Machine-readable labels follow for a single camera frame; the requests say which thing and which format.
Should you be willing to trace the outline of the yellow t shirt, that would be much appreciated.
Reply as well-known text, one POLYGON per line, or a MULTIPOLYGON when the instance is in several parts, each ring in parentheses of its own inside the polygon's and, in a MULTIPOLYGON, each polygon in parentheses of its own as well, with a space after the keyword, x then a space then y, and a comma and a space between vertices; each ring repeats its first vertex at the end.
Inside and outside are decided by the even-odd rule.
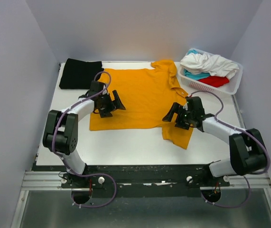
POLYGON ((151 63, 151 69, 107 68, 99 79, 110 83, 109 91, 116 90, 125 110, 116 110, 112 117, 91 114, 91 131, 150 129, 160 127, 164 140, 183 149, 188 147, 193 130, 175 127, 173 120, 164 122, 174 102, 184 105, 188 93, 180 87, 177 67, 172 60, 151 63))

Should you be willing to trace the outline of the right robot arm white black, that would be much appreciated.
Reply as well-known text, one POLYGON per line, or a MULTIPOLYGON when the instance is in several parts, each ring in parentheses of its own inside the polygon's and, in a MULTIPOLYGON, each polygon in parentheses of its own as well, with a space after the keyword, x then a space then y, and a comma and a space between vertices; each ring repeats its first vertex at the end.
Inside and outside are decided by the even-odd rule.
POLYGON ((170 122, 177 115, 174 123, 177 128, 189 130, 196 128, 208 133, 229 145, 229 158, 205 165, 202 182, 213 186, 219 177, 254 174, 269 167, 270 159, 257 129, 242 129, 219 120, 213 114, 206 114, 201 98, 187 97, 184 105, 174 102, 162 121, 170 122))

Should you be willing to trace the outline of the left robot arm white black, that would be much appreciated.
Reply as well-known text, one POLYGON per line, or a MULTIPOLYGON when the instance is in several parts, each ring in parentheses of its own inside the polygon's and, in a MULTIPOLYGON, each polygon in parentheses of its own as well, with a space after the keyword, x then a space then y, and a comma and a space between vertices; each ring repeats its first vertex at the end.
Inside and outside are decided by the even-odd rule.
POLYGON ((108 87, 108 84, 93 81, 90 89, 76 103, 60 111, 51 110, 47 116, 43 146, 62 160, 67 172, 73 175, 72 182, 79 188, 88 184, 89 177, 84 173, 86 163, 76 149, 78 123, 95 111, 101 118, 106 118, 112 117, 116 110, 126 109, 116 90, 112 91, 114 99, 111 99, 108 87))

